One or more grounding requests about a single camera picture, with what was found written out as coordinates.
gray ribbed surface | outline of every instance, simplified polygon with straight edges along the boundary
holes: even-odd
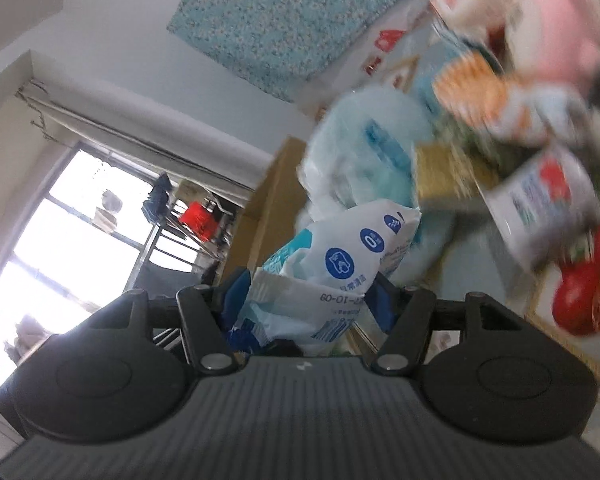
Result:
[[[576,438],[485,444],[430,414],[410,383],[357,358],[252,358],[203,380],[182,410],[124,442],[34,437],[3,461],[7,479],[597,480],[600,458]]]

blue circular icon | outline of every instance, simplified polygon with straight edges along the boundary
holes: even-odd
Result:
[[[353,258],[344,249],[338,247],[328,249],[324,257],[324,264],[327,266],[329,274],[339,280],[346,280],[353,274]]]
[[[391,229],[391,231],[393,231],[396,234],[398,234],[398,231],[402,227],[400,221],[396,217],[391,215],[384,215],[384,223],[389,229]]]
[[[384,240],[372,229],[362,229],[360,231],[360,240],[362,244],[373,253],[384,251]]]

silver screw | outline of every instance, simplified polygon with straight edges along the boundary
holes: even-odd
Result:
[[[388,372],[402,370],[409,365],[409,360],[400,354],[384,354],[376,362],[379,367]]]
[[[223,370],[232,364],[232,360],[225,354],[207,354],[200,359],[200,364],[207,370]]]

barcode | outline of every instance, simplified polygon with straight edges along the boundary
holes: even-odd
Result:
[[[328,320],[318,332],[312,335],[312,338],[318,341],[324,341],[325,343],[331,343],[339,338],[350,324],[350,319],[341,317],[340,319]]]

pink plush toy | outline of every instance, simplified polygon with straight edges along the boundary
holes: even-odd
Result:
[[[571,84],[583,97],[600,72],[600,22],[586,0],[520,0],[506,41],[517,74]]]

